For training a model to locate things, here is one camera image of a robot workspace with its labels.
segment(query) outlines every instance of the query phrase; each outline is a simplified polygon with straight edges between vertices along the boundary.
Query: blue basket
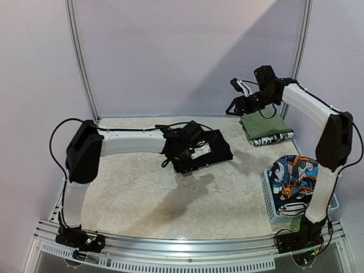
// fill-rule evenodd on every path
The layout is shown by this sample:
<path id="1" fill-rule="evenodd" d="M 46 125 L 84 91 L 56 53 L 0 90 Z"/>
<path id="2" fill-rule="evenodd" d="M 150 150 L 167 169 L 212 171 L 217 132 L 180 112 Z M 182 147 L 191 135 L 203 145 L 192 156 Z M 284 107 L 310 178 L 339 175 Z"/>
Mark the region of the blue basket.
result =
<path id="1" fill-rule="evenodd" d="M 263 187 L 263 192 L 264 192 L 264 197 L 265 197 L 264 199 L 266 200 L 267 211 L 268 211 L 270 223 L 271 224 L 280 224 L 280 223 L 287 223 L 287 222 L 293 222 L 296 220 L 300 220 L 302 215 L 290 217 L 290 216 L 281 216 L 281 215 L 277 214 L 277 211 L 276 211 L 275 205 L 274 205 L 271 186 L 269 184 L 268 172 L 269 172 L 269 169 L 266 169 L 264 171 L 264 180 L 262 183 L 262 187 Z M 339 208 L 339 202 L 337 201 L 336 195 L 334 193 L 331 207 L 329 208 L 329 213 L 331 213 L 333 210 L 338 209 L 338 208 Z"/>

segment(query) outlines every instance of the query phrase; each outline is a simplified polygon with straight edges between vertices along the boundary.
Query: folded t-shirt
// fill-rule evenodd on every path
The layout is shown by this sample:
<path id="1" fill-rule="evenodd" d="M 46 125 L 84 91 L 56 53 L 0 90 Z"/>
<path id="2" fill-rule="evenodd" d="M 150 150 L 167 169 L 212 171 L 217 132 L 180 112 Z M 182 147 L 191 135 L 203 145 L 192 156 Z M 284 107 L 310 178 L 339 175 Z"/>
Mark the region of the folded t-shirt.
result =
<path id="1" fill-rule="evenodd" d="M 262 110 L 265 117 L 271 117 L 273 113 L 272 109 Z M 270 119 L 263 118 L 259 112 L 243 115 L 240 117 L 240 124 L 243 126 L 248 140 L 293 131 L 279 114 Z"/>

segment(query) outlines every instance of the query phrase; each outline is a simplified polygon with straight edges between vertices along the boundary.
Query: white wall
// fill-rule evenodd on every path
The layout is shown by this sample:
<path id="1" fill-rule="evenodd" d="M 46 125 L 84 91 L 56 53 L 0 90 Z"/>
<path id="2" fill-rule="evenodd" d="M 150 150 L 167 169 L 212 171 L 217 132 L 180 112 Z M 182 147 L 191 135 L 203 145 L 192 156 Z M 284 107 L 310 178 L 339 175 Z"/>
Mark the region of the white wall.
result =
<path id="1" fill-rule="evenodd" d="M 233 77 L 291 75 L 303 0 L 76 0 L 102 117 L 224 115 Z"/>
<path id="2" fill-rule="evenodd" d="M 308 40 L 299 81 L 329 104 L 349 111 L 364 135 L 364 2 L 313 1 Z M 288 123 L 295 129 L 295 144 L 301 154 L 315 156 L 319 131 L 292 107 Z M 354 133 L 349 162 L 359 157 Z M 364 162 L 343 173 L 337 188 L 344 232 L 358 272 L 364 272 Z"/>
<path id="3" fill-rule="evenodd" d="M 17 273 L 63 184 L 49 135 L 64 118 L 90 114 L 63 1 L 2 1 L 0 37 L 0 272 Z M 55 139 L 62 162 L 77 127 Z"/>

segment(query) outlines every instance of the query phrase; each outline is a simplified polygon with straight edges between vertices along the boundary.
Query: marble tabletop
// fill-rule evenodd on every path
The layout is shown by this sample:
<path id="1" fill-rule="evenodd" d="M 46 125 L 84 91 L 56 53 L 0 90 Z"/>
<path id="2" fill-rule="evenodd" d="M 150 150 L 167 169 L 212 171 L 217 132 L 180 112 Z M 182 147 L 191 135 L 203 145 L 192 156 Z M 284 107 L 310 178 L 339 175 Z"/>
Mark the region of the marble tabletop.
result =
<path id="1" fill-rule="evenodd" d="M 108 118 L 110 127 L 153 127 L 195 120 L 220 129 L 234 158 L 187 175 L 175 173 L 158 154 L 101 158 L 82 208 L 84 229 L 133 237 L 223 239 L 267 235 L 270 225 L 262 191 L 264 169 L 282 155 L 297 155 L 293 143 L 254 147 L 238 118 Z"/>

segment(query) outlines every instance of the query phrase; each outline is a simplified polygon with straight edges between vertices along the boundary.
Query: colorful printed fabric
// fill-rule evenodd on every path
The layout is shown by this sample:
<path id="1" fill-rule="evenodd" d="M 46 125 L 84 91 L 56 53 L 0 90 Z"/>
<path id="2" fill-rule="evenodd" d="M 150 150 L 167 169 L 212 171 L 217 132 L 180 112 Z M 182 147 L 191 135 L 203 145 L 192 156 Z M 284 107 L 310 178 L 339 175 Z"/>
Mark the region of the colorful printed fabric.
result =
<path id="1" fill-rule="evenodd" d="M 317 172 L 317 162 L 305 156 L 285 155 L 273 164 L 268 179 L 279 215 L 297 216 L 305 212 Z"/>

